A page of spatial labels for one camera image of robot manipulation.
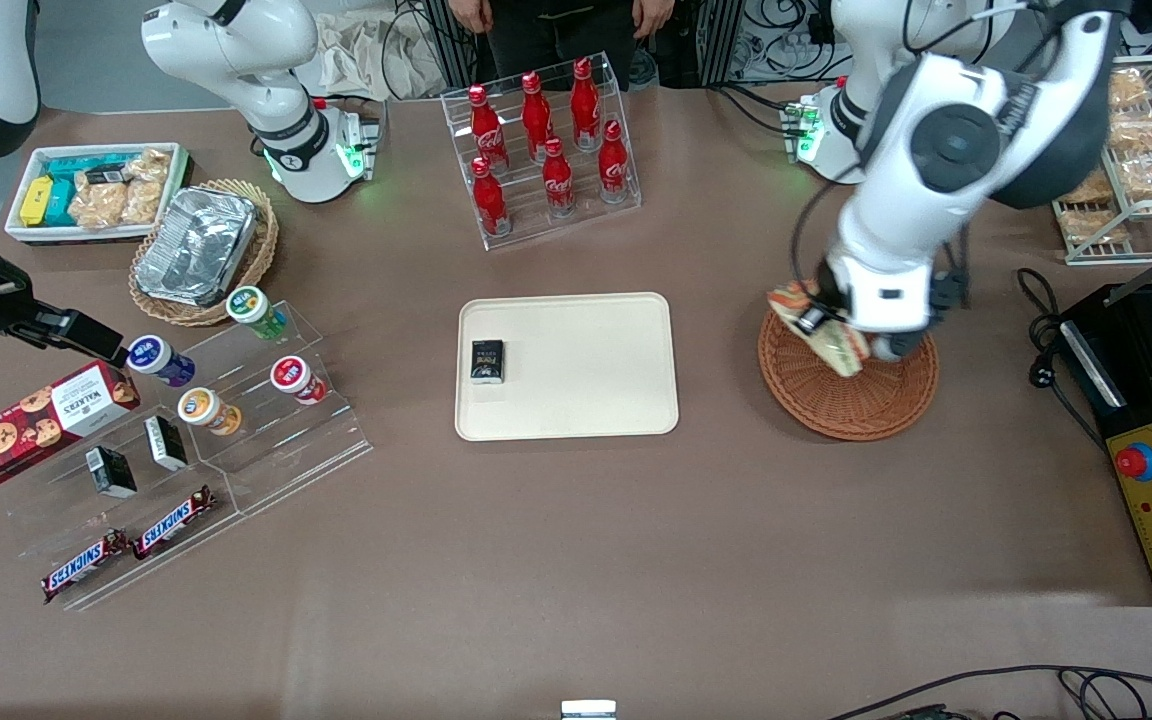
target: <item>black pants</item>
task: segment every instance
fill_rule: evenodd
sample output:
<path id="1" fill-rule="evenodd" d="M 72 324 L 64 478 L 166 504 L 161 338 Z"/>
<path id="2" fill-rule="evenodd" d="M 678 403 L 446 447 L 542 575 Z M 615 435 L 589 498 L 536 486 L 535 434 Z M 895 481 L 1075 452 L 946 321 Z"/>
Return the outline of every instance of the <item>black pants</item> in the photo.
<path id="1" fill-rule="evenodd" d="M 488 0 L 493 24 L 488 32 L 497 76 L 509 77 L 545 65 L 570 63 L 582 55 L 607 53 L 621 90 L 630 83 L 634 3 L 594 0 L 589 9 L 540 17 L 535 0 Z"/>

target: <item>red bottle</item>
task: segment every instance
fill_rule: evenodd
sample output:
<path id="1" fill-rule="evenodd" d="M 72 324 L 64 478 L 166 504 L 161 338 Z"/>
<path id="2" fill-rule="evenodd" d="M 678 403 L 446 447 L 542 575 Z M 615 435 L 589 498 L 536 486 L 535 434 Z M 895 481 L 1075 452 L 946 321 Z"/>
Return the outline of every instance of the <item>red bottle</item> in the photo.
<path id="1" fill-rule="evenodd" d="M 598 147 L 602 134 L 598 132 L 599 96 L 594 88 L 594 68 L 589 58 L 576 60 L 573 65 L 576 76 L 576 88 L 573 88 L 573 131 L 576 136 L 576 147 L 581 152 L 591 152 Z"/>
<path id="2" fill-rule="evenodd" d="M 576 210 L 576 192 L 573 190 L 573 167 L 563 158 L 563 142 L 558 137 L 545 141 L 545 199 L 550 200 L 550 214 L 567 218 Z"/>
<path id="3" fill-rule="evenodd" d="M 505 206 L 505 191 L 500 190 L 500 181 L 492 177 L 492 162 L 475 158 L 470 167 L 473 169 L 473 204 L 483 219 L 483 232 L 492 237 L 507 236 L 513 225 Z"/>
<path id="4" fill-rule="evenodd" d="M 550 122 L 550 101 L 540 94 L 540 76 L 531 71 L 522 76 L 522 127 L 526 129 L 526 154 L 531 161 L 545 165 L 545 141 L 554 132 Z"/>
<path id="5" fill-rule="evenodd" d="M 598 177 L 602 180 L 599 195 L 608 205 L 620 205 L 630 195 L 630 183 L 626 176 L 630 154 L 621 139 L 620 120 L 607 120 L 602 128 L 602 150 L 598 151 Z"/>
<path id="6" fill-rule="evenodd" d="M 492 105 L 488 105 L 488 91 L 482 85 L 471 85 L 468 94 L 472 108 L 470 129 L 479 143 L 479 156 L 492 164 L 493 173 L 503 173 L 509 169 L 509 156 L 505 150 L 505 132 L 500 128 L 500 119 Z"/>

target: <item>wicker basket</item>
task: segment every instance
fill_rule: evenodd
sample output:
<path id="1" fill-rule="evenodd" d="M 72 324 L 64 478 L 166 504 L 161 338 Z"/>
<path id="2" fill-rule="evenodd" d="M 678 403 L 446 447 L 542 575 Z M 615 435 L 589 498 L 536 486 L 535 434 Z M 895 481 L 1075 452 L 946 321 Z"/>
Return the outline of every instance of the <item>wicker basket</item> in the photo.
<path id="1" fill-rule="evenodd" d="M 772 311 L 758 334 L 758 365 L 772 395 L 799 423 L 850 441 L 909 429 L 932 406 L 941 374 L 937 343 L 924 336 L 900 363 L 871 359 L 858 374 L 843 378 Z"/>
<path id="2" fill-rule="evenodd" d="M 253 234 L 251 242 L 247 243 L 243 260 L 238 264 L 238 272 L 234 273 L 238 279 L 234 286 L 256 285 L 260 281 L 262 275 L 265 274 L 265 270 L 268 270 L 270 264 L 273 263 L 274 249 L 278 247 L 278 218 L 274 215 L 273 206 L 270 205 L 270 197 L 259 187 L 250 182 L 232 181 L 232 179 L 207 181 L 198 187 L 206 188 L 206 190 L 233 192 L 255 202 L 256 234 Z M 141 243 L 141 249 L 137 249 L 136 258 L 132 259 L 132 273 L 129 275 L 127 282 L 132 288 L 132 300 L 136 301 L 136 306 L 145 310 L 145 313 L 150 314 L 151 318 L 165 320 L 173 325 L 183 325 L 183 327 L 188 328 L 215 325 L 227 318 L 228 314 L 225 313 L 223 302 L 213 306 L 187 305 L 183 302 L 150 297 L 141 291 L 141 288 L 136 287 L 136 266 L 145 258 L 145 253 L 150 250 L 150 245 L 154 243 L 157 234 L 159 234 L 159 225 L 156 223 L 154 228 L 145 237 L 145 242 Z"/>

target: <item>chocolate chip cookie box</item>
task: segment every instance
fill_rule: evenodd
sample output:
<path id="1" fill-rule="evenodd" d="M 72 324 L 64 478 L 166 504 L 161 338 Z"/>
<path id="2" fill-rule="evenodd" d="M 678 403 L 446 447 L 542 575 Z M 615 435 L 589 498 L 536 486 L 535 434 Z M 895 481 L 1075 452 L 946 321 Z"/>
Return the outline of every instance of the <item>chocolate chip cookie box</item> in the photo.
<path id="1" fill-rule="evenodd" d="M 97 359 L 0 414 L 0 484 L 141 404 L 132 378 Z"/>

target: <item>red switch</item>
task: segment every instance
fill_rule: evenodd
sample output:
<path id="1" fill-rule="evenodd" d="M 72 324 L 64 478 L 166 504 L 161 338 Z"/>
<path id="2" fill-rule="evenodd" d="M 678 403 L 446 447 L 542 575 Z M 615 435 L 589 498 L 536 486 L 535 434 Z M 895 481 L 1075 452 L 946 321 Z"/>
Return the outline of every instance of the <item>red switch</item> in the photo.
<path id="1" fill-rule="evenodd" d="M 1152 480 L 1152 448 L 1144 442 L 1132 442 L 1116 452 L 1114 467 L 1126 477 L 1147 483 Z"/>

